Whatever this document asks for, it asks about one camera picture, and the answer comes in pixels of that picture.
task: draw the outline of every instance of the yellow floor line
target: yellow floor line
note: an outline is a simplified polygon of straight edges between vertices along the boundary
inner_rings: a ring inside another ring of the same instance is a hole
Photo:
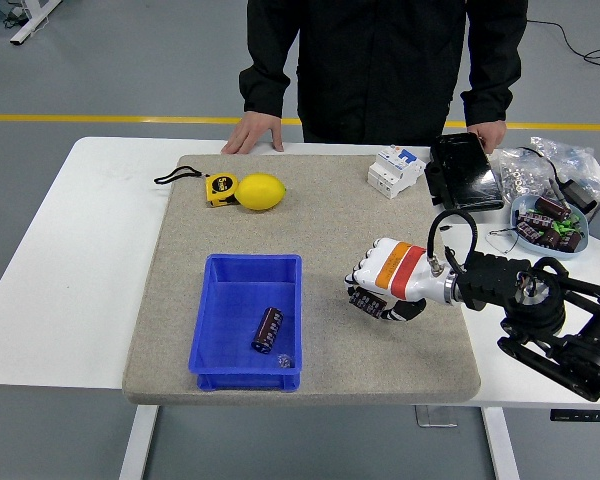
[[[0,122],[49,122],[49,123],[159,123],[159,124],[208,124],[234,125],[239,117],[168,117],[141,115],[23,115],[0,114]],[[301,125],[298,118],[283,118],[283,125]],[[465,123],[450,120],[448,128],[465,128]],[[600,123],[533,123],[508,122],[511,130],[581,130],[600,132]]]

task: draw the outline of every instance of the black connector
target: black connector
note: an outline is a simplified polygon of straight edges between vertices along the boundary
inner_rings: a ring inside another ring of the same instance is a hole
[[[578,209],[587,214],[595,208],[598,202],[589,195],[584,188],[573,180],[567,180],[560,184],[560,191],[564,195],[565,200],[571,205],[578,207]]]

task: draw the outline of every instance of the white circuit breaker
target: white circuit breaker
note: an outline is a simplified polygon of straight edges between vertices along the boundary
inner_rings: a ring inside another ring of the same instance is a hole
[[[367,181],[385,197],[395,198],[398,193],[416,183],[424,173],[425,163],[404,147],[391,146],[376,155],[369,167]]]

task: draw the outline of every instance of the tape measure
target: tape measure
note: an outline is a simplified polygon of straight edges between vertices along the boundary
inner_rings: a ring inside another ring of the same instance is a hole
[[[153,181],[158,185],[165,185],[182,177],[205,177],[207,202],[212,207],[238,203],[233,195],[238,188],[238,178],[233,173],[223,172],[209,175],[185,165],[176,168],[169,175],[156,178]]]
[[[233,194],[238,188],[238,179],[233,173],[216,173],[209,175],[206,180],[207,202],[212,207],[221,207],[238,203]]]

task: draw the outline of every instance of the blue bin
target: blue bin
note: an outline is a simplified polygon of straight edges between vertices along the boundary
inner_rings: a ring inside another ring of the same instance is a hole
[[[300,386],[302,260],[298,255],[207,258],[189,370],[201,390]],[[270,353],[251,347],[265,310],[283,314]]]

